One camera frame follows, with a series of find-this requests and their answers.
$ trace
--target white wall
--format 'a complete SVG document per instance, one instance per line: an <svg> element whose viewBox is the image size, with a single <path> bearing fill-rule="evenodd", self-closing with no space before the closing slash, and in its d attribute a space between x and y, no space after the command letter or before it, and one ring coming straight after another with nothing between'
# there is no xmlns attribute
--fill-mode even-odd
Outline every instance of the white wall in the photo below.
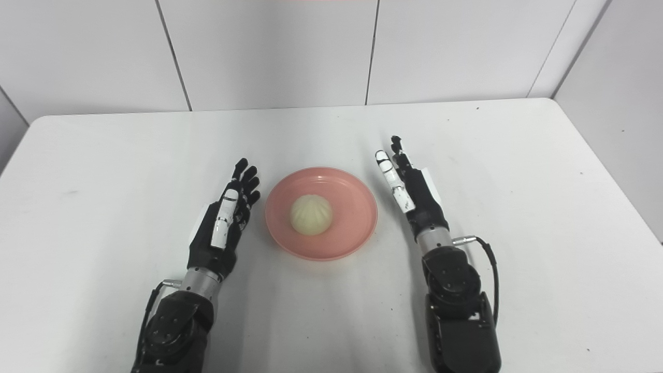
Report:
<svg viewBox="0 0 663 373"><path fill-rule="evenodd" d="M154 1L0 0L0 51L28 122L188 109Z"/></svg>
<svg viewBox="0 0 663 373"><path fill-rule="evenodd" d="M194 110L363 105L377 0L161 0Z"/></svg>
<svg viewBox="0 0 663 373"><path fill-rule="evenodd" d="M0 174L27 128L27 123L0 89Z"/></svg>
<svg viewBox="0 0 663 373"><path fill-rule="evenodd" d="M0 0L0 86L29 123L546 97L604 2Z"/></svg>
<svg viewBox="0 0 663 373"><path fill-rule="evenodd" d="M550 97L605 0L382 0L369 104Z"/></svg>
<svg viewBox="0 0 663 373"><path fill-rule="evenodd" d="M660 0L613 0L555 97L661 240L662 16Z"/></svg>

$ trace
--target silver cylindrical joint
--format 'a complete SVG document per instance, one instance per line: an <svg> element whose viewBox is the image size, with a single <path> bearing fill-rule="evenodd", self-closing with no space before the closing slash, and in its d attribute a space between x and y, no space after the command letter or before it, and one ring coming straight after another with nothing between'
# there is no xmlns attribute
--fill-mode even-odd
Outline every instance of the silver cylindrical joint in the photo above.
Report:
<svg viewBox="0 0 663 373"><path fill-rule="evenodd" d="M453 246L452 237L447 228L436 226L426 228L416 237L416 243L421 248L422 255L428 254L434 248Z"/></svg>
<svg viewBox="0 0 663 373"><path fill-rule="evenodd" d="M221 276L207 268L191 267L182 280L180 291L196 293L211 300L221 285L221 280Z"/></svg>
<svg viewBox="0 0 663 373"><path fill-rule="evenodd" d="M173 287L175 289L179 289L180 286L182 286L182 282L180 280L165 279L164 281L161 281L161 283L164 286Z"/></svg>
<svg viewBox="0 0 663 373"><path fill-rule="evenodd" d="M462 245L467 245L471 242L474 242L477 240L477 236L463 236L463 237L456 237L453 239L453 245L454 246L462 246Z"/></svg>

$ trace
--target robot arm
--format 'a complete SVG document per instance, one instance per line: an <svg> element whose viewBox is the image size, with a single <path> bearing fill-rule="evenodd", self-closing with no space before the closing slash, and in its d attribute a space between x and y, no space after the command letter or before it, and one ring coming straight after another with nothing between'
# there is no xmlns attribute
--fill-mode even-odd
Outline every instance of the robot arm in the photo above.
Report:
<svg viewBox="0 0 663 373"><path fill-rule="evenodd" d="M242 158L221 198L208 206L189 246L184 280L164 280L152 291L132 373L200 373L214 324L213 295L235 267L235 249L260 198L255 166ZM163 286L178 288L149 313Z"/></svg>
<svg viewBox="0 0 663 373"><path fill-rule="evenodd" d="M382 150L375 153L375 160L422 250L428 284L426 324L431 363L439 373L498 372L501 357L495 323L499 298L492 249L475 236L451 238L449 224L427 170L412 166L399 137L391 140L393 159L398 167L394 167ZM468 263L467 254L456 247L474 241L482 245L493 265L494 314L486 294L481 291L479 274Z"/></svg>

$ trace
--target black cable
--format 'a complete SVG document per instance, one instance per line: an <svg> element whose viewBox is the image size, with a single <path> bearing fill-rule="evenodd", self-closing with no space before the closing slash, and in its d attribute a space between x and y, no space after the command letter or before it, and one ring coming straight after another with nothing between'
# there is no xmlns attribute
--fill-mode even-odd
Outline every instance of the black cable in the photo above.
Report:
<svg viewBox="0 0 663 373"><path fill-rule="evenodd" d="M499 311L499 276L497 275L497 260L495 260L495 254L491 245L486 241L482 240L480 237L477 237L477 242L481 244L483 251L486 252L488 260L491 262L491 267L493 267L493 286L495 288L493 292L493 320L495 325L497 325L497 312Z"/></svg>
<svg viewBox="0 0 663 373"><path fill-rule="evenodd" d="M161 288L164 287L163 283L159 283L150 294L150 299L147 301L147 306L145 307L145 315L143 316L143 323L141 324L141 331L138 333L138 345L136 346L136 359L134 360L133 365L136 366L140 363L141 352L143 351L143 341L145 339L145 328L147 328L147 319L150 317L152 308L154 307L154 302L161 292Z"/></svg>

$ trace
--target pink plate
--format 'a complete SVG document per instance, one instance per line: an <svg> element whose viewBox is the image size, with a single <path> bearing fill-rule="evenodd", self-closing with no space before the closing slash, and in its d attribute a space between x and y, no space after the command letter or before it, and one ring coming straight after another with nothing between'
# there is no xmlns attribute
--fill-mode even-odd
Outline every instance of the pink plate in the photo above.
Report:
<svg viewBox="0 0 663 373"><path fill-rule="evenodd" d="M299 234L290 225L290 207L305 194L317 194L331 204L331 226L316 236ZM338 169L313 167L285 177L265 204L267 229L277 244L300 258L334 260L357 251L377 224L371 191L356 177Z"/></svg>

